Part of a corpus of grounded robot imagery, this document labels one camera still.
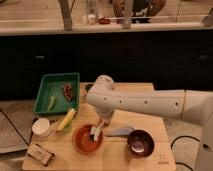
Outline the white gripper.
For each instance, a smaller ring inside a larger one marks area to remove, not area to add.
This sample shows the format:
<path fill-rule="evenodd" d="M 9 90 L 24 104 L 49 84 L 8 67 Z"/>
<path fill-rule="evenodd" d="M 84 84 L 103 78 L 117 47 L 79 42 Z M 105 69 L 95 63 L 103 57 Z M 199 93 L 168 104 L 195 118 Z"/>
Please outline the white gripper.
<path fill-rule="evenodd" d="M 110 124 L 110 122 L 111 122 L 111 119 L 112 119 L 113 115 L 114 115 L 113 111 L 111 111 L 109 113 L 102 114 L 100 116 L 100 124 L 102 126 L 108 126 Z"/>

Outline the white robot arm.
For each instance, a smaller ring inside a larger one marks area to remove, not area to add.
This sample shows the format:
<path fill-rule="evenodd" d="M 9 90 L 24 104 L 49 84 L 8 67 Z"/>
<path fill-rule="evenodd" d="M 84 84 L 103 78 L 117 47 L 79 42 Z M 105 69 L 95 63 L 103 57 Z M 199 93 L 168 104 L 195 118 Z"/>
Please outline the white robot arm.
<path fill-rule="evenodd" d="M 114 80 L 100 75 L 89 89 L 87 102 L 101 118 L 112 118 L 115 109 L 160 117 L 173 117 L 202 127 L 194 171 L 213 171 L 213 91 L 125 91 Z"/>

